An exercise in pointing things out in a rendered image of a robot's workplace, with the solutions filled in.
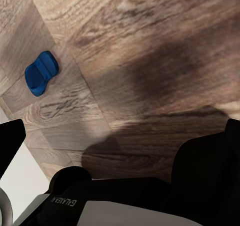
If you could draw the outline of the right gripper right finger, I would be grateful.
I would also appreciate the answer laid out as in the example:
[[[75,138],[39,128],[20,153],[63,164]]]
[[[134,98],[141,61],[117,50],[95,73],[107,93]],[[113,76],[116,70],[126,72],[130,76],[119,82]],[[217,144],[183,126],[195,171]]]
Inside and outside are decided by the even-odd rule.
[[[227,121],[224,137],[231,145],[234,152],[240,159],[240,121],[235,119],[229,119]]]

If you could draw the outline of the sandal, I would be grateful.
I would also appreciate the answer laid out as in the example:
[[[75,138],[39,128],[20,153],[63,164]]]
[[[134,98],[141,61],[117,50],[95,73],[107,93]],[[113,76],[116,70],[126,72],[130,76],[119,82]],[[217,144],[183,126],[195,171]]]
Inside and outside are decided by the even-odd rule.
[[[41,96],[48,81],[58,74],[59,67],[53,56],[41,52],[37,59],[25,69],[25,80],[28,88],[36,97]]]

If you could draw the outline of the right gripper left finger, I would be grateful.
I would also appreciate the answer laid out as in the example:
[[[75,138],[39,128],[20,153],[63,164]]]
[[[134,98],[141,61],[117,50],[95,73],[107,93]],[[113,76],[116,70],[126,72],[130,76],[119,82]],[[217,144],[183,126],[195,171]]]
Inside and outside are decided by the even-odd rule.
[[[22,119],[0,124],[0,178],[26,138]]]

